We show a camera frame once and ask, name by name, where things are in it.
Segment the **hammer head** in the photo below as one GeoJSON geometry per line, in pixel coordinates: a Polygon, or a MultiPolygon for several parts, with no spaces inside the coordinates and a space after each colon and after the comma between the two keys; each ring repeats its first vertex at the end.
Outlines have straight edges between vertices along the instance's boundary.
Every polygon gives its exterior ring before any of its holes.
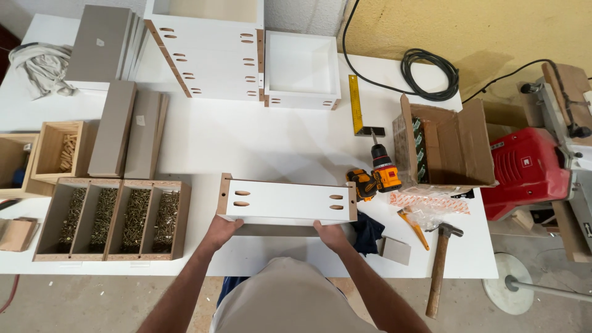
{"type": "Polygon", "coordinates": [[[455,235],[458,237],[462,237],[462,235],[464,235],[464,232],[448,223],[440,223],[440,225],[436,228],[433,228],[431,230],[427,230],[428,232],[432,232],[434,230],[438,229],[438,233],[440,235],[444,235],[448,238],[450,238],[451,235],[455,235]]]}

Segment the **cloth rag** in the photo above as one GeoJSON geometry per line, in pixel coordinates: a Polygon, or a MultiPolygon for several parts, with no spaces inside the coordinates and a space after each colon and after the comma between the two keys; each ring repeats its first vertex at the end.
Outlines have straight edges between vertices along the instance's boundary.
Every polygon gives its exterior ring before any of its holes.
{"type": "Polygon", "coordinates": [[[64,82],[71,54],[72,47],[68,45],[29,43],[10,51],[8,60],[32,101],[52,91],[62,96],[74,93],[76,88],[64,82]]]}
{"type": "Polygon", "coordinates": [[[384,225],[360,211],[358,211],[358,220],[350,224],[358,234],[353,248],[364,257],[368,253],[378,254],[376,241],[382,238],[384,225]]]}

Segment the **hand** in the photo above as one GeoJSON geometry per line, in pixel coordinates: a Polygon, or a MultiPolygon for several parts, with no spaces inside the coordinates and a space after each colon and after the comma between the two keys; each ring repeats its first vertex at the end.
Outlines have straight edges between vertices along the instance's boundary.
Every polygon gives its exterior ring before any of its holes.
{"type": "Polygon", "coordinates": [[[240,228],[244,224],[243,219],[237,219],[236,221],[228,221],[218,215],[214,216],[208,232],[205,233],[204,239],[201,240],[198,249],[203,249],[209,254],[214,254],[218,251],[222,245],[224,245],[230,237],[234,234],[236,229],[240,228]]]}
{"type": "Polygon", "coordinates": [[[340,225],[324,226],[321,224],[321,221],[315,220],[313,226],[317,230],[318,235],[321,236],[321,241],[328,248],[332,249],[333,252],[339,254],[342,250],[352,246],[345,237],[345,233],[340,225]]]}

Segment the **cordless drill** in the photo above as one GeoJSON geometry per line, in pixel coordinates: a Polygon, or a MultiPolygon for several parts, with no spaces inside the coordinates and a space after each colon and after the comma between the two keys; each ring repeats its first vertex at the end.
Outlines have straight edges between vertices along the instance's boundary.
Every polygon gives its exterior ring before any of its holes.
{"type": "Polygon", "coordinates": [[[368,175],[365,170],[354,169],[346,174],[348,181],[356,183],[358,201],[370,201],[376,192],[390,192],[401,188],[401,181],[397,178],[397,167],[387,155],[387,150],[377,142],[372,131],[374,145],[370,150],[372,154],[372,166],[374,170],[368,175]]]}

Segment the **metal stand base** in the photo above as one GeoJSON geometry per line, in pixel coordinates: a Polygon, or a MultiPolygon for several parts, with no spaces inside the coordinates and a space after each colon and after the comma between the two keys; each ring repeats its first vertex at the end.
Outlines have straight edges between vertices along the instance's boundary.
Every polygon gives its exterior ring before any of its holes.
{"type": "Polygon", "coordinates": [[[535,292],[529,289],[520,288],[516,291],[508,289],[506,277],[524,283],[532,284],[532,278],[526,267],[513,255],[507,253],[496,253],[496,264],[499,278],[483,279],[483,288],[489,299],[502,311],[511,315],[521,315],[530,309],[535,292]]]}

